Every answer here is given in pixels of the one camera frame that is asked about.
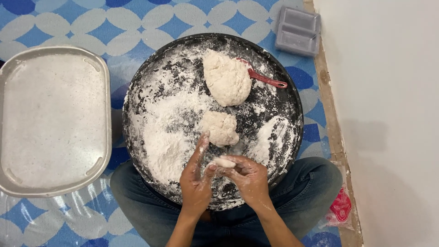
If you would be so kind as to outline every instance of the small dough piece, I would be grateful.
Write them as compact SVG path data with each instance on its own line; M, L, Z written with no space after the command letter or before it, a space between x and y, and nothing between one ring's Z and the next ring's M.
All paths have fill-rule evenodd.
M210 94L222 107L240 105L250 94L252 80L244 63L208 49L203 66Z
M221 158L215 158L213 159L213 161L215 161L215 163L221 167L225 167L225 168L233 168L236 166L235 162L232 162L230 160L226 160L226 159L221 159Z
M239 141L236 130L236 117L227 113L207 111L200 122L202 131L210 131L209 141L222 148L235 145Z

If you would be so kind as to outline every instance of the plastic bag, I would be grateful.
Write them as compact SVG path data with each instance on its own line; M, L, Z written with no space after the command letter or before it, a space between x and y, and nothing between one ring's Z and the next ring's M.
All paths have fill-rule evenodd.
M351 199L349 198L348 186L346 182L346 169L338 161L333 161L333 163L340 169L340 172L343 175L343 186L319 225L320 227L346 227L353 230L351 219L352 204Z

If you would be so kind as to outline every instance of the person's leg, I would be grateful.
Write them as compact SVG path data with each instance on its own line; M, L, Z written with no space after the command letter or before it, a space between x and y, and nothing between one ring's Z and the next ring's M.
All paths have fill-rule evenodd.
M299 240L326 214L342 186L340 170L330 161L310 157L297 160L284 179L270 191L276 211ZM234 236L269 246L256 216L231 229Z
M110 187L122 212L151 247L163 247L171 237L181 205L152 189L137 172L131 161L121 164L113 173ZM192 246L202 246L225 231L213 224L199 221Z

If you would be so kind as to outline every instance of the red printed label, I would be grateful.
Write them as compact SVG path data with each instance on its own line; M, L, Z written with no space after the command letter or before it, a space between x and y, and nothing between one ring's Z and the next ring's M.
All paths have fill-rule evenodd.
M344 187L340 189L337 198L335 198L335 201L332 203L332 205L329 208L335 214L338 221L344 222L345 220L348 219L352 205L351 205L351 199L349 198L348 195L346 195Z

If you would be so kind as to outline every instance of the hand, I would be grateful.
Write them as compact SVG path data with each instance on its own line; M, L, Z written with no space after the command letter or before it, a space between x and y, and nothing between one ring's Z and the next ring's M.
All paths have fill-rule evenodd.
M181 173L180 186L183 197L181 213L198 220L206 210L212 197L212 178L215 175L217 165L209 164L200 175L201 161L209 147L209 132L201 134L185 169Z
M235 168L218 167L221 175L235 182L244 201L255 211L261 207L271 209L273 204L268 195L267 168L245 156L227 155L221 158L235 162Z

